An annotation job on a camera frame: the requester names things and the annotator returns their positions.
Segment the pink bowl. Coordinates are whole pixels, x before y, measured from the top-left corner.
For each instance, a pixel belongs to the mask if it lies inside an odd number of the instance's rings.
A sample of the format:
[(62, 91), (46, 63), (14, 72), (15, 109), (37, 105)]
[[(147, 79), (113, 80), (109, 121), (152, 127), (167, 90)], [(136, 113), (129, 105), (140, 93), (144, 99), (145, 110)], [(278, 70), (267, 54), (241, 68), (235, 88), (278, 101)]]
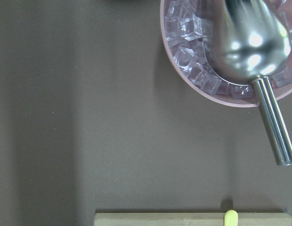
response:
[[(222, 105), (256, 107), (251, 86), (223, 81), (205, 58), (200, 26), (202, 0), (163, 0), (160, 25), (167, 56), (178, 74), (196, 92)], [(289, 29), (292, 39), (292, 3), (268, 1)], [(292, 93), (292, 54), (285, 68), (271, 78), (276, 99)]]

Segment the wooden cutting board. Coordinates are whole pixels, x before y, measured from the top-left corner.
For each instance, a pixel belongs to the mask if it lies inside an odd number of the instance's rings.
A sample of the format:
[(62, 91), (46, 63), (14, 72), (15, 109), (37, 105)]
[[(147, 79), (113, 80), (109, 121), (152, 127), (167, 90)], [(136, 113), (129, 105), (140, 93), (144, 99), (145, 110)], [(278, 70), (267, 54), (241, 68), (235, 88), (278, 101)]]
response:
[[(225, 213), (96, 213), (95, 226), (223, 226)], [(238, 226), (291, 226), (286, 213), (238, 213)]]

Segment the metal ice scoop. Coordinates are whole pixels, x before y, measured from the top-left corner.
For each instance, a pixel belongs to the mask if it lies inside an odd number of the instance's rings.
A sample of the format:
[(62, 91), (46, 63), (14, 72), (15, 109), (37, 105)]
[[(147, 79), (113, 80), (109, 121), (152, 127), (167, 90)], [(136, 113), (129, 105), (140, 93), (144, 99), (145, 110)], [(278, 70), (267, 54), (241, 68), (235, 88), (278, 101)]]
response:
[(269, 80), (292, 50), (286, 26), (263, 0), (214, 0), (211, 9), (211, 67), (229, 83), (252, 86), (276, 163), (292, 165), (292, 144)]

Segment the yellow plastic knife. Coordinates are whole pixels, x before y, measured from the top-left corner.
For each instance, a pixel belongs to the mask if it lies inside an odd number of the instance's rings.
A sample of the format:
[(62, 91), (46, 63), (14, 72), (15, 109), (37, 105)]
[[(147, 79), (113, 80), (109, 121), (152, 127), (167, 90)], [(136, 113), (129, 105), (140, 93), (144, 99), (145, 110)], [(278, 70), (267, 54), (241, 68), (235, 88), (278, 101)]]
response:
[(224, 215), (224, 226), (237, 226), (238, 213), (235, 210), (228, 210)]

